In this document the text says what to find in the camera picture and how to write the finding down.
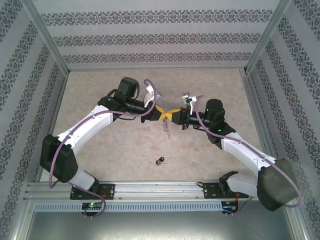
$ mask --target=black cover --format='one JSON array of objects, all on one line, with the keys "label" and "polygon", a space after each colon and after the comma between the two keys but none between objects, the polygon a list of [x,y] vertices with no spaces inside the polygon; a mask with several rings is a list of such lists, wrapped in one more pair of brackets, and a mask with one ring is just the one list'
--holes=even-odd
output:
[{"label": "black cover", "polygon": [[[293,168],[285,158],[275,161],[275,165],[284,171],[297,185]],[[274,167],[262,167],[258,172],[257,196],[262,205],[275,211],[298,195],[294,187]]]},{"label": "black cover", "polygon": [[128,98],[133,98],[138,88],[139,82],[137,80],[125,76],[121,79],[121,82],[118,87],[118,92],[127,96]]},{"label": "black cover", "polygon": [[[61,141],[57,137],[48,134],[42,142],[40,166],[50,172],[51,164]],[[55,176],[60,182],[67,183],[70,181],[78,171],[78,164],[74,151],[70,145],[63,145],[58,157],[56,159],[53,176]]]}]

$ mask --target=metal corner post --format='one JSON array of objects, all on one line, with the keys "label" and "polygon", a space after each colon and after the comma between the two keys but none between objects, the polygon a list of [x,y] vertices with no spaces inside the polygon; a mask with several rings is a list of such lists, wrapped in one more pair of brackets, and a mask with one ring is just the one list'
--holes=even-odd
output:
[{"label": "metal corner post", "polygon": [[37,7],[35,6],[33,0],[21,0],[23,7],[31,18],[33,24],[37,28],[39,34],[41,35],[44,43],[47,45],[51,54],[53,55],[56,63],[63,72],[63,75],[66,76],[70,70],[67,66],[66,61],[64,60],[62,54],[60,53],[58,46],[56,45],[53,37],[51,36],[44,20],[42,19],[40,13],[38,12]]},{"label": "metal corner post", "polygon": [[[69,73],[67,73],[65,75],[64,80],[63,80],[63,86],[62,86],[62,89],[61,89],[61,93],[60,93],[59,99],[56,102],[56,110],[54,112],[54,116],[53,116],[52,123],[51,123],[51,126],[50,126],[49,134],[53,134],[53,132],[54,132],[55,125],[56,125],[57,118],[58,118],[58,114],[59,114],[59,110],[60,110],[60,106],[61,106],[61,102],[62,102],[64,93],[65,93],[68,77],[69,77]],[[35,179],[34,179],[35,182],[39,182],[40,181],[42,172],[43,172],[43,168],[39,167],[38,171],[36,172]]]},{"label": "metal corner post", "polygon": [[[264,115],[262,113],[262,109],[259,104],[258,96],[254,89],[251,76],[247,74],[244,69],[240,69],[239,71],[242,78],[244,90],[247,95],[249,106],[252,112],[253,121],[258,133],[262,150],[268,155],[276,156],[276,152],[272,144],[266,120],[264,119]],[[300,207],[286,208],[285,210],[288,217],[288,221],[292,228],[294,238],[296,240],[310,240],[311,238]]]},{"label": "metal corner post", "polygon": [[280,0],[279,4],[276,6],[270,21],[268,22],[262,36],[260,37],[255,49],[253,50],[247,65],[245,66],[245,72],[247,74],[251,73],[251,71],[255,67],[258,59],[265,49],[265,46],[267,45],[275,29],[277,28],[278,23],[280,22],[290,3],[291,0]]}]

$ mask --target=vent slot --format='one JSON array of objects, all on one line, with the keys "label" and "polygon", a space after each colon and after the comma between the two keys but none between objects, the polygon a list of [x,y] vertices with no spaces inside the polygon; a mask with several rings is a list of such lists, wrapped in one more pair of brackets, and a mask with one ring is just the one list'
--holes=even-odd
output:
[{"label": "vent slot", "polygon": [[[81,202],[38,202],[35,212],[80,212]],[[204,202],[106,202],[105,212],[210,212],[222,211],[221,201]]]}]

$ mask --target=wire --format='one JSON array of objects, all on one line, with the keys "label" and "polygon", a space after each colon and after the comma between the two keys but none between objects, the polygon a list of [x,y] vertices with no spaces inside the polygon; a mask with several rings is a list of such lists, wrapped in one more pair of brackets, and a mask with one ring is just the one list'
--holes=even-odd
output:
[{"label": "wire", "polygon": [[[59,180],[57,180],[57,181],[55,181],[54,183],[52,183],[52,178],[53,178],[53,176],[54,176],[55,164],[56,164],[56,161],[57,161],[57,158],[58,158],[58,155],[59,155],[59,152],[60,152],[61,148],[62,148],[63,145],[66,143],[66,141],[71,138],[71,136],[75,133],[75,131],[76,131],[78,128],[80,128],[83,124],[85,124],[87,121],[89,121],[90,119],[93,119],[93,118],[96,117],[96,116],[102,115],[102,114],[121,114],[121,115],[128,116],[128,117],[143,117],[143,116],[145,116],[145,115],[148,115],[148,114],[153,110],[153,108],[154,108],[155,105],[156,105],[156,100],[157,100],[157,89],[156,89],[155,85],[153,84],[153,82],[152,82],[151,80],[145,79],[145,80],[144,80],[144,84],[145,84],[146,86],[148,86],[147,83],[149,83],[149,84],[152,86],[152,88],[153,88],[154,100],[153,100],[153,103],[152,103],[150,109],[149,109],[148,111],[146,111],[145,113],[142,113],[142,114],[130,114],[130,113],[126,113],[126,112],[113,111],[113,110],[101,111],[101,112],[98,112],[98,113],[96,113],[96,114],[94,114],[94,115],[91,115],[91,116],[87,117],[86,119],[84,119],[83,121],[81,121],[78,125],[76,125],[76,126],[70,131],[70,133],[61,141],[60,145],[59,145],[58,148],[56,149],[55,154],[54,154],[54,156],[53,156],[52,163],[51,163],[51,168],[50,168],[50,175],[49,175],[49,188],[51,188],[51,189],[54,188],[55,185],[59,182]],[[95,218],[95,217],[98,217],[100,214],[102,214],[102,213],[104,212],[104,210],[106,209],[106,205],[107,205],[107,204],[106,204],[105,199],[104,199],[102,196],[100,196],[100,195],[98,195],[98,194],[96,194],[96,193],[94,193],[94,192],[91,192],[91,191],[89,191],[89,190],[85,190],[85,189],[83,189],[83,188],[81,188],[81,187],[79,187],[79,186],[77,186],[77,185],[74,185],[74,184],[72,184],[72,185],[73,185],[75,188],[77,188],[77,189],[79,189],[79,190],[81,190],[81,191],[83,191],[83,192],[85,192],[85,193],[88,193],[88,194],[91,194],[91,195],[93,195],[93,196],[96,196],[96,197],[100,198],[100,199],[103,201],[103,209],[102,209],[100,212],[98,212],[96,215],[90,216],[91,219],[92,219],[92,218]]]},{"label": "wire", "polygon": [[239,206],[239,193],[236,193],[235,194],[235,197],[236,197],[236,199],[235,199],[235,202],[236,202],[236,208]]},{"label": "wire", "polygon": [[112,89],[108,94],[107,96],[111,96],[112,94],[116,93],[118,90],[117,89]]},{"label": "wire", "polygon": [[104,196],[106,196],[106,192],[103,190],[98,191],[98,193],[102,193],[102,194],[104,194]]},{"label": "wire", "polygon": [[241,211],[243,211],[246,207],[248,207],[249,203],[252,201],[253,198],[254,197],[251,196],[249,198],[249,200],[236,212],[232,212],[232,211],[229,211],[229,210],[226,210],[226,209],[223,209],[223,211],[227,212],[228,214],[231,214],[232,216],[238,215]]},{"label": "wire", "polygon": [[202,189],[204,188],[204,183],[202,181],[198,181],[197,185],[198,185],[198,187],[200,187]]},{"label": "wire", "polygon": [[292,204],[292,205],[289,205],[289,204],[285,204],[284,206],[286,208],[296,208],[298,206],[301,205],[303,199],[302,199],[302,196],[301,196],[301,193],[299,191],[299,188],[297,187],[297,185],[291,180],[291,178],[284,172],[282,171],[278,166],[276,166],[273,162],[271,162],[269,159],[267,159],[266,157],[264,157],[263,155],[261,155],[259,152],[257,152],[253,147],[251,147],[250,145],[248,145],[246,142],[243,142],[239,139],[236,139],[236,138],[233,138],[233,137],[229,137],[229,136],[223,136],[223,135],[219,135],[219,134],[216,134],[216,133],[213,133],[211,132],[208,128],[206,128],[206,126],[204,125],[204,123],[202,122],[200,116],[199,116],[199,100],[203,97],[203,95],[200,95],[200,96],[197,96],[196,99],[196,103],[195,103],[195,115],[196,115],[196,118],[198,119],[199,121],[199,124],[201,125],[201,127],[210,135],[214,136],[214,137],[217,137],[217,138],[221,138],[221,139],[228,139],[228,140],[232,140],[232,141],[235,141],[239,144],[242,144],[244,145],[246,148],[248,148],[249,150],[251,150],[254,154],[256,154],[259,158],[261,158],[262,160],[266,161],[268,164],[270,164],[273,168],[275,168],[282,176],[284,176],[285,179],[288,180],[288,182],[292,185],[292,187],[294,188],[294,190],[296,191],[297,195],[298,195],[298,202],[296,204]]},{"label": "wire", "polygon": [[123,118],[123,117],[118,117],[118,119],[120,119],[120,120],[125,120],[125,121],[132,121],[132,120],[135,120],[136,119],[136,117],[134,117],[134,118]]}]

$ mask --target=black joint housing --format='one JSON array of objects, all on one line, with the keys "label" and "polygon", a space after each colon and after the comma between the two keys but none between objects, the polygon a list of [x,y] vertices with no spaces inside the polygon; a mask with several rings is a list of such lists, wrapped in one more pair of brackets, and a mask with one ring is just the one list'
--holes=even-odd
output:
[{"label": "black joint housing", "polygon": [[239,173],[239,172],[238,171],[230,171],[230,172],[226,173],[225,175],[219,177],[219,188],[220,188],[221,192],[223,193],[223,195],[226,195],[227,193],[231,192],[231,190],[228,186],[227,180],[232,175],[235,175],[237,173]]},{"label": "black joint housing", "polygon": [[225,121],[225,109],[221,100],[210,99],[205,105],[205,118],[213,120],[215,123],[221,123]]},{"label": "black joint housing", "polygon": [[92,186],[89,188],[89,191],[92,193],[97,193],[98,189],[99,189],[99,180],[96,179],[94,176],[92,176],[94,178],[94,183],[92,184]]},{"label": "black joint housing", "polygon": [[118,87],[118,92],[127,96],[128,98],[133,98],[138,88],[139,82],[137,80],[125,76],[121,79],[121,82]]},{"label": "black joint housing", "polygon": [[[216,126],[211,127],[209,130],[211,132],[213,132],[214,134],[219,134],[222,136],[236,132],[236,130],[234,130],[232,127],[230,127],[229,124],[226,123],[225,121],[220,124],[217,124]],[[208,139],[212,144],[215,144],[218,148],[222,149],[220,137],[212,136],[209,133],[207,133],[206,135],[208,136]]]},{"label": "black joint housing", "polygon": [[[40,166],[50,172],[51,164],[58,146],[61,144],[58,137],[48,134],[42,142]],[[74,151],[70,145],[63,145],[55,162],[53,176],[60,182],[69,182],[77,173],[78,164]]]},{"label": "black joint housing", "polygon": [[[150,109],[151,106],[152,106],[152,102],[150,101],[146,107],[146,109]],[[144,123],[146,120],[149,120],[149,121],[158,121],[159,118],[161,117],[162,113],[156,108],[154,107],[151,112],[147,115],[144,115],[141,117],[141,123]]]},{"label": "black joint housing", "polygon": [[[290,162],[285,159],[275,160],[280,168],[297,185],[297,180]],[[258,172],[257,196],[269,211],[275,211],[295,199],[298,194],[290,182],[274,167],[262,167]]]},{"label": "black joint housing", "polygon": [[191,106],[187,105],[185,110],[182,110],[182,130],[186,130],[189,128],[190,124],[190,111],[191,111]]}]

